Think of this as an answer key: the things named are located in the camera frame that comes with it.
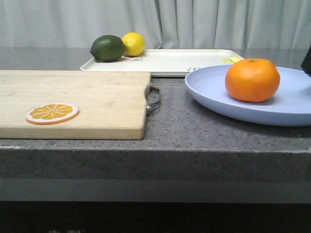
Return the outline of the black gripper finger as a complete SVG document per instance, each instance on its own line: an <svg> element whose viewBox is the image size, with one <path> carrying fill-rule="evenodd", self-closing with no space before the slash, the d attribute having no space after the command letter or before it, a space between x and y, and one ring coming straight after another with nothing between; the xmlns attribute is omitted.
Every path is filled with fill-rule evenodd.
<svg viewBox="0 0 311 233"><path fill-rule="evenodd" d="M311 75L311 46L301 64L302 70L308 75Z"/></svg>

